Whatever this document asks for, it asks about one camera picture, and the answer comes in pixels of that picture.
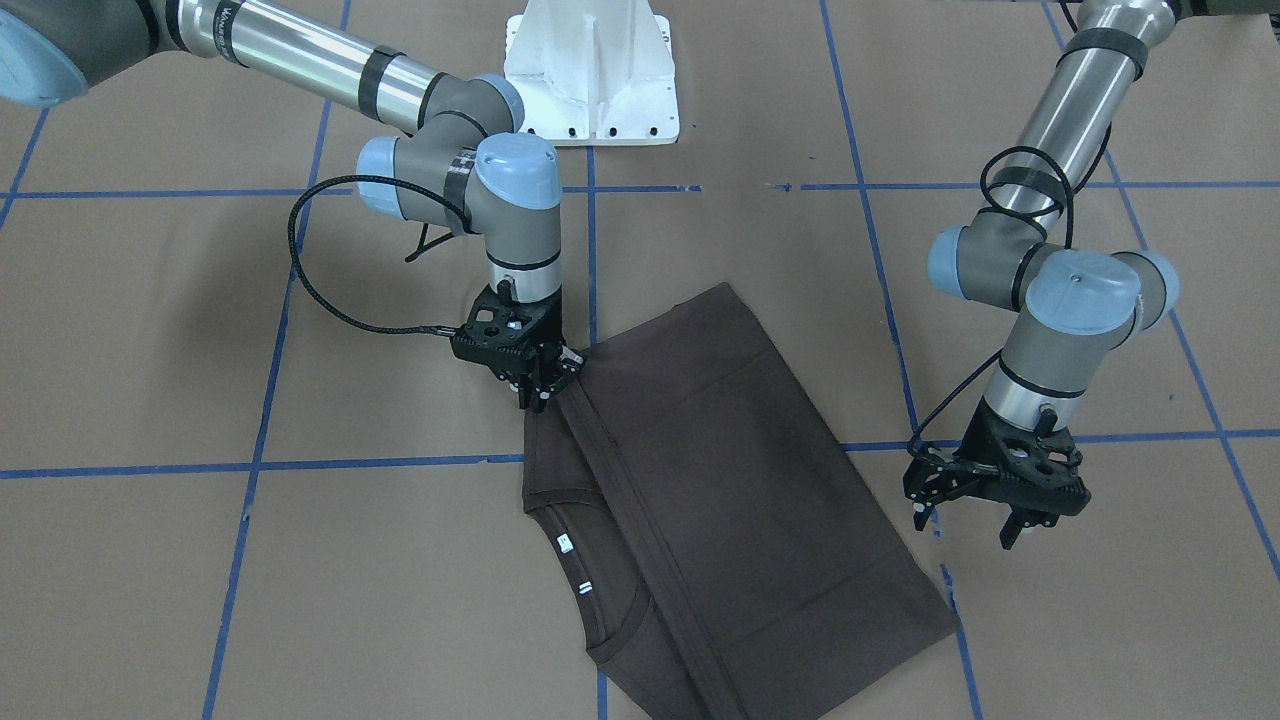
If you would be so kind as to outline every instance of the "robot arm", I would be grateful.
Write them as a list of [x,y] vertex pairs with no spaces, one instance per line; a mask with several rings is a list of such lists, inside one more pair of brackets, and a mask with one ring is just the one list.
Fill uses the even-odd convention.
[[[1083,3],[1080,29],[1018,146],[983,172],[988,206],[968,227],[943,231],[929,252],[936,287],[1018,319],[960,447],[947,454],[918,436],[910,443],[902,486],[916,529],[947,500],[1004,502],[1011,507],[1000,533],[1007,550],[1024,529],[1052,527],[1088,503],[1068,424],[1106,354],[1160,322],[1178,300],[1179,281],[1153,252],[1070,249],[1073,196],[1149,49],[1175,23],[1276,10],[1276,0]],[[1064,217],[1065,245],[1048,243]]]
[[490,272],[454,355],[540,410],[582,365],[561,328],[562,187],[556,149],[524,123],[494,74],[462,81],[266,0],[0,0],[0,96],[52,106],[160,51],[184,50],[278,77],[403,131],[375,138],[357,172],[429,190],[360,183],[379,211],[484,234]]

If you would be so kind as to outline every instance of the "gray joint housing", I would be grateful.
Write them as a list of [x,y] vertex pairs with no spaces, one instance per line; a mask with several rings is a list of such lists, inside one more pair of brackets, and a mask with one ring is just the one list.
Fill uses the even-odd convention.
[[164,0],[0,0],[0,12],[51,42],[88,87],[177,49],[165,28]]
[[1106,354],[1155,327],[1180,292],[1178,273],[1160,255],[1065,250],[995,213],[945,231],[929,270],[952,295],[1018,311],[984,397],[1027,430],[1046,406],[1059,418],[1055,429],[1065,428]]
[[389,174],[433,190],[465,211],[460,223],[429,197],[396,192],[397,211],[407,220],[484,234],[494,291],[504,279],[517,302],[559,291],[562,187],[556,149],[545,140],[527,133],[481,137],[471,123],[444,111],[413,138],[396,141]]

